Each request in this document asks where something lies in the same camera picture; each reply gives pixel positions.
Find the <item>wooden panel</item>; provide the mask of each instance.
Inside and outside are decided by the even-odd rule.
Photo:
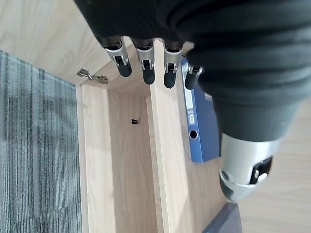
[[[156,207],[146,99],[85,86],[90,233],[155,233]],[[139,119],[140,124],[131,124]]]
[[[269,179],[240,204],[244,233],[308,233],[311,228],[311,100],[302,104]]]
[[[79,137],[79,168],[80,168],[80,195],[81,195],[81,220],[82,232],[89,233],[88,209],[87,209],[87,179],[86,179],[86,144],[84,132],[84,109],[82,87],[76,87],[77,118]]]
[[[226,203],[218,178],[220,159],[191,162],[180,71],[176,86],[165,88],[159,41],[155,57],[151,101],[164,232],[202,232]]]
[[[116,232],[155,233],[156,207],[145,98],[109,92]],[[140,124],[131,124],[139,119]]]
[[[162,232],[164,232],[164,229],[163,229],[163,217],[162,217],[162,207],[161,207],[161,193],[160,193],[158,163],[157,163],[157,158],[156,158],[156,139],[155,139],[154,119],[153,119],[153,115],[152,115],[151,97],[148,97],[146,99],[146,101],[147,101],[147,112],[148,112],[148,123],[149,123],[152,172],[153,172],[154,191],[155,191],[156,224],[157,224],[157,232],[162,233]]]
[[[110,61],[73,0],[0,0],[0,6],[0,50],[75,84],[86,80],[76,76],[81,68],[93,74]]]
[[[108,93],[82,86],[90,233],[116,232]]]

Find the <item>robotic hand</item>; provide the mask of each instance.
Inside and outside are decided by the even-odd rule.
[[[164,39],[168,88],[183,42],[193,42],[185,85],[199,82],[213,96],[223,193],[241,201],[267,178],[299,103],[311,94],[310,0],[75,2],[124,77],[131,67],[121,36],[132,38],[147,84],[155,79],[153,38]]]

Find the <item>striped carpet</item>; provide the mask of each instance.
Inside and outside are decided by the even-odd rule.
[[[0,51],[0,233],[80,233],[75,87]]]

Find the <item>blue binder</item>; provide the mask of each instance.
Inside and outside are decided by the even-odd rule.
[[[199,85],[193,90],[185,88],[188,71],[186,59],[181,62],[191,159],[203,163],[220,155],[219,131],[212,97]]]

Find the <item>wooden shelf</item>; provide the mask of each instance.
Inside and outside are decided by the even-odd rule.
[[[174,88],[165,88],[159,41],[155,53],[153,85],[142,83],[141,75],[115,77],[112,83],[119,86],[131,79],[136,83],[125,89],[83,85],[78,93],[89,232],[202,232],[226,203],[220,160],[195,164],[190,159],[181,74]],[[133,64],[141,72],[139,63]]]

